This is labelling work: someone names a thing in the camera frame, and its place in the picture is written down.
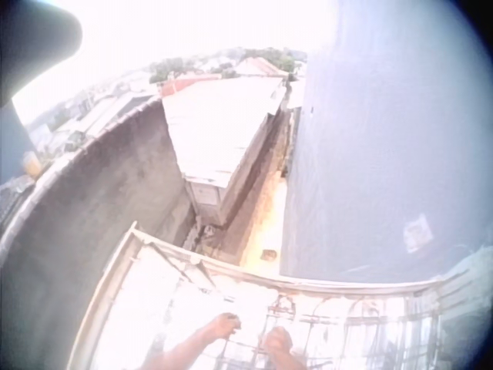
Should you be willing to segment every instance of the gray painted wall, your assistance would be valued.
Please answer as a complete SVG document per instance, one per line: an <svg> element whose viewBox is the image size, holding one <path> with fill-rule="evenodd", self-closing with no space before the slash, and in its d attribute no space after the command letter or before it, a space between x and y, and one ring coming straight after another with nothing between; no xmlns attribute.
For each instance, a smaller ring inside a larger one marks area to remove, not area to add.
<svg viewBox="0 0 493 370"><path fill-rule="evenodd" d="M419 281L490 244L491 63L461 14L428 0L331 1L309 58L281 272ZM407 223L433 240L409 254Z"/></svg>
<svg viewBox="0 0 493 370"><path fill-rule="evenodd" d="M103 131L45 190L15 236L2 268L0 367L64 368L131 223L181 244L194 217L159 99Z"/></svg>

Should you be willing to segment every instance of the corrugated metal roof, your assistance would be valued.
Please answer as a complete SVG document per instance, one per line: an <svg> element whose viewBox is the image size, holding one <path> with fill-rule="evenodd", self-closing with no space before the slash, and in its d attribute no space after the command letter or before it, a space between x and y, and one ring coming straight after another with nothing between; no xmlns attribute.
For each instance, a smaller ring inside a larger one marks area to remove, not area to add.
<svg viewBox="0 0 493 370"><path fill-rule="evenodd" d="M96 136L108 123L116 120L118 116L126 110L126 107L133 99L151 99L154 94L149 92L134 93L128 92L120 96L116 101L107 107L107 110L88 128L87 134Z"/></svg>
<svg viewBox="0 0 493 370"><path fill-rule="evenodd" d="M197 82L163 99L178 164L188 180L227 187L272 106L281 78Z"/></svg>
<svg viewBox="0 0 493 370"><path fill-rule="evenodd" d="M94 108L91 109L89 113L87 113L87 116L82 118L80 121L71 119L67 123L60 126L57 131L62 132L78 130L86 132L116 101L116 97L101 100Z"/></svg>

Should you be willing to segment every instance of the overcast sky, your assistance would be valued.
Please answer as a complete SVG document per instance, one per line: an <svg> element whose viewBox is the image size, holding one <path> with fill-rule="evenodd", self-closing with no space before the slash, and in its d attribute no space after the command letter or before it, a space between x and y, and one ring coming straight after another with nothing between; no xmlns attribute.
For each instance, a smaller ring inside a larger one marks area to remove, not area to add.
<svg viewBox="0 0 493 370"><path fill-rule="evenodd" d="M309 50L322 1L47 1L79 19L82 46L20 91L15 107L26 124L94 82L168 56L234 46Z"/></svg>

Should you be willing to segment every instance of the concrete wall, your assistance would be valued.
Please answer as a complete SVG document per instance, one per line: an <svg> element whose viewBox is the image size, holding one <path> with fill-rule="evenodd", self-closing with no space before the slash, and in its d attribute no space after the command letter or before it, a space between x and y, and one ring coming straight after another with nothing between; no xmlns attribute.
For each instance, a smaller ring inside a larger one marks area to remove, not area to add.
<svg viewBox="0 0 493 370"><path fill-rule="evenodd" d="M282 115L283 112L280 108L277 111L277 115L266 115L255 137L252 139L252 143L238 165L236 172L231 177L225 194L221 195L219 214L224 224L227 225L235 217L248 191L250 191L253 182L257 178L260 163L264 160L263 157L266 150L269 149L266 146L271 144L267 138L272 132L277 132L281 121L279 117Z"/></svg>
<svg viewBox="0 0 493 370"><path fill-rule="evenodd" d="M159 99L103 130L54 177L6 235L2 368L65 366L108 258L134 220L178 245L194 222Z"/></svg>

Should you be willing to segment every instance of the building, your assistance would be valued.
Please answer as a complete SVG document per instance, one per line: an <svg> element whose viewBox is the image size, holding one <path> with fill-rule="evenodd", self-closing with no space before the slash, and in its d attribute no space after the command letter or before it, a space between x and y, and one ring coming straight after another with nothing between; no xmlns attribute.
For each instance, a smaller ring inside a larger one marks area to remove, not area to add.
<svg viewBox="0 0 493 370"><path fill-rule="evenodd" d="M120 97L103 98L84 118L70 119L51 133L49 139L39 144L38 148L49 156L60 156L70 147L67 144L72 141L72 138L78 138L77 142L83 142L87 137L97 136L111 122L115 122L154 95L150 92L127 92Z"/></svg>
<svg viewBox="0 0 493 370"><path fill-rule="evenodd" d="M94 95L83 90L72 99L65 102L64 107L68 117L81 119L94 107L94 105Z"/></svg>
<svg viewBox="0 0 493 370"><path fill-rule="evenodd" d="M284 98L281 78L198 82L163 99L179 167L196 212L223 226Z"/></svg>
<svg viewBox="0 0 493 370"><path fill-rule="evenodd" d="M276 76L284 77L289 73L278 69L275 65L262 57L246 58L235 67L236 73L241 76Z"/></svg>

